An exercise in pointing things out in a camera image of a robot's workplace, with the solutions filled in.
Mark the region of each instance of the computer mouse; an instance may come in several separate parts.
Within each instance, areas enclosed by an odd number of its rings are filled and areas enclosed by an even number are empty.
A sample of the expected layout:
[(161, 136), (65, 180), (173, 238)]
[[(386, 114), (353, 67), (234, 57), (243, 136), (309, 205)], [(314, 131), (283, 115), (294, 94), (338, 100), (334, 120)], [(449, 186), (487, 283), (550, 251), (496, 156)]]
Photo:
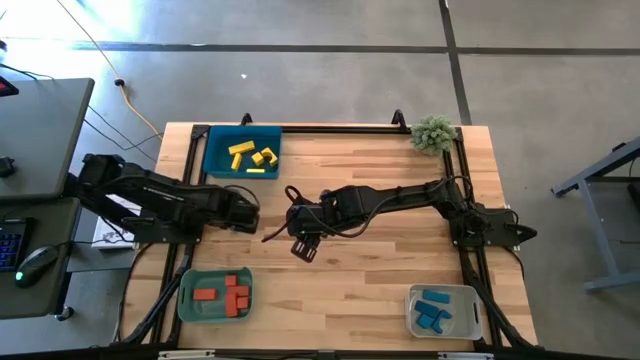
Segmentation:
[(16, 286), (27, 288), (34, 285), (57, 259), (58, 249), (55, 246), (43, 246), (34, 250), (18, 266)]

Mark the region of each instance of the yellow block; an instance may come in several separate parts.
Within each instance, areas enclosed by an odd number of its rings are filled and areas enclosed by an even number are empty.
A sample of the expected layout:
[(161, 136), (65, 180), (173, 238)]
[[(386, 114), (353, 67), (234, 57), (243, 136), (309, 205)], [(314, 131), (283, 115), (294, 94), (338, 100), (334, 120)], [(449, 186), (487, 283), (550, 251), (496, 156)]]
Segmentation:
[(251, 159), (258, 166), (262, 165), (262, 163), (264, 162), (264, 158), (262, 157), (262, 155), (260, 153), (255, 153), (255, 154), (251, 155)]
[(238, 169), (240, 169), (241, 162), (242, 162), (242, 155), (240, 154), (233, 155), (233, 162), (231, 163), (231, 169), (233, 169), (233, 171), (238, 171)]
[(253, 143), (253, 141), (247, 141), (245, 143), (233, 145), (229, 147), (229, 154), (231, 155), (242, 154), (247, 151), (251, 151), (255, 148), (256, 148), (256, 145)]
[(269, 158), (269, 165), (271, 166), (276, 166), (276, 164), (278, 163), (278, 157), (269, 148), (265, 148), (264, 150), (262, 150), (262, 156)]

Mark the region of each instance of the clear plastic container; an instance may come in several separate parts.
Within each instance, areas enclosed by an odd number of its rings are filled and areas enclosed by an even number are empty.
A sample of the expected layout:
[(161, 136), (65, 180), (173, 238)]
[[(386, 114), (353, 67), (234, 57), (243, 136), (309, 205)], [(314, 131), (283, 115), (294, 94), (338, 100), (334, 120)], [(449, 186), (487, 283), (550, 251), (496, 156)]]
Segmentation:
[[(424, 290), (437, 291), (450, 296), (449, 304), (442, 304), (434, 301), (424, 300), (422, 292)], [(433, 329), (423, 329), (416, 321), (420, 313), (414, 310), (416, 301), (424, 301), (437, 306), (441, 310), (447, 310), (453, 317), (442, 319), (440, 327), (442, 334), (436, 333)], [(482, 337), (482, 320), (480, 318), (480, 298), (478, 293), (471, 286), (466, 285), (442, 285), (442, 284), (417, 284), (411, 286), (409, 295), (405, 299), (407, 329), (415, 337), (419, 338), (444, 338), (444, 339), (466, 339), (478, 340)]]

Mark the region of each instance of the green plant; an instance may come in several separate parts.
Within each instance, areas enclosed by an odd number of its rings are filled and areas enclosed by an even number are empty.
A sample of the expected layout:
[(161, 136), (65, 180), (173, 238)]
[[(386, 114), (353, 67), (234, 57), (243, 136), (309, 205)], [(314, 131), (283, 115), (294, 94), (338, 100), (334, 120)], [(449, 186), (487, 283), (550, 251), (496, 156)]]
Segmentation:
[(428, 115), (411, 127), (411, 135), (414, 149), (436, 156), (441, 155), (442, 151), (449, 151), (458, 134), (446, 117)]

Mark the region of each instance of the red block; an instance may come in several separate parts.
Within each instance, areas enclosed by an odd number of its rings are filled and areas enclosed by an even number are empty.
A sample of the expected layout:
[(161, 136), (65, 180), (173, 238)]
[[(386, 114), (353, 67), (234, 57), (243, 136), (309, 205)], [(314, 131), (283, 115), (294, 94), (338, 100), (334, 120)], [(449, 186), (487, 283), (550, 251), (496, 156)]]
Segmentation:
[(235, 293), (238, 296), (249, 296), (249, 285), (230, 286), (227, 293)]
[(238, 277), (235, 275), (227, 275), (224, 277), (224, 284), (227, 286), (236, 286)]
[(238, 309), (247, 309), (249, 308), (249, 298), (248, 297), (239, 297), (236, 301)]
[(215, 300), (217, 294), (216, 289), (195, 289), (193, 290), (193, 300)]
[(238, 316), (237, 305), (238, 296), (235, 293), (227, 293), (225, 296), (225, 308), (227, 309), (227, 317)]

